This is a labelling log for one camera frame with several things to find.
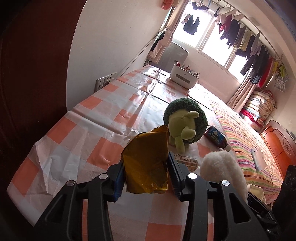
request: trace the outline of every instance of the stack of blankets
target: stack of blankets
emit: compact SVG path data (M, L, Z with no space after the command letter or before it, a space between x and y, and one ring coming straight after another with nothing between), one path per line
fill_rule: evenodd
M253 91L239 115L257 132L265 126L265 121L276 107L271 91Z

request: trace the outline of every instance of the electrical outlet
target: electrical outlet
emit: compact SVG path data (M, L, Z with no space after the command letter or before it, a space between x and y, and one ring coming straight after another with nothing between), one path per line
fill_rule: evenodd
M106 84L106 82L110 83L110 78L111 78L111 75L106 75L105 76L104 85Z
M105 77L99 78L96 80L96 85L94 87L94 92L97 92L98 90L103 88Z
M116 77L117 77L117 73L113 73L113 74L111 74L110 83L111 83L113 80L115 80Z

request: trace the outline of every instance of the bottle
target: bottle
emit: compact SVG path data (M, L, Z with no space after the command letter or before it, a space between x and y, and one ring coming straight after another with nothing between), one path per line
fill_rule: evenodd
M207 137L212 143L214 143L217 147L230 151L231 145L227 142L225 136L218 131L214 126L210 126L205 132L205 137Z

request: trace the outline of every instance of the dark green fuzzy fur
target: dark green fuzzy fur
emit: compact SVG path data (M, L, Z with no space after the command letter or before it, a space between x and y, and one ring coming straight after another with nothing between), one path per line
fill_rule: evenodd
M205 133L207 129L207 117L205 116L204 111L200 108L197 102L189 98L180 98L172 101L166 108L165 113L163 114L163 122L168 126L168 118L170 114L176 112L177 110L185 109L189 111L197 111L200 116L194 119L195 122L195 131L196 135L193 138L192 142L183 140L185 143L194 143L197 142Z

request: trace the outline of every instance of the plush toy arm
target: plush toy arm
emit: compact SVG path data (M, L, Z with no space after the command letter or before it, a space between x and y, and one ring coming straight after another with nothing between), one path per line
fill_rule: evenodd
M189 111L186 116L188 118L197 118L200 116L200 114L197 111Z
M180 153L185 152L185 145L181 136L175 138L176 148Z
M169 137L169 142L170 142L170 145L174 145L175 144L175 138L172 137L172 135L170 135Z
M190 129L188 126L186 126L181 133L181 137L184 140L189 140L192 139L193 137L195 137L196 132L195 130Z

